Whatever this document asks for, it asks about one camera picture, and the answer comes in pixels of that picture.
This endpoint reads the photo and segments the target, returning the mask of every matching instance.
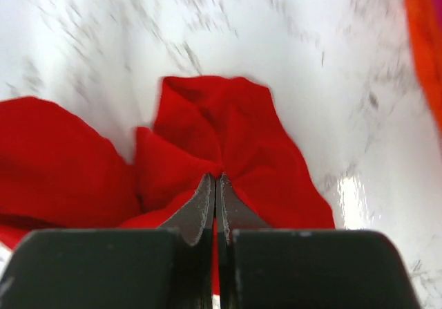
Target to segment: white marble surface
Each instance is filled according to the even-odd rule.
[[[336,224],[387,234],[442,308],[442,155],[402,0],[1,0],[0,98],[38,95],[131,159],[165,75],[273,90]]]

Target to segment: orange fabric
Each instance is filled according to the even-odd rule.
[[[442,129],[442,30],[431,0],[405,0],[405,7],[417,76]]]

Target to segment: red fabric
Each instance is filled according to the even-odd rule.
[[[0,118],[7,119],[0,123],[0,241],[10,247],[46,224],[157,227],[207,172],[227,173],[239,197],[274,227],[334,228],[269,89],[244,78],[165,78],[153,130],[136,131],[135,171],[107,139],[51,102],[0,102]]]

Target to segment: marble table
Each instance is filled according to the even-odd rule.
[[[0,99],[54,100],[127,160],[162,76],[271,87],[337,226],[388,235],[442,308],[441,141],[403,0],[1,0],[0,20]]]

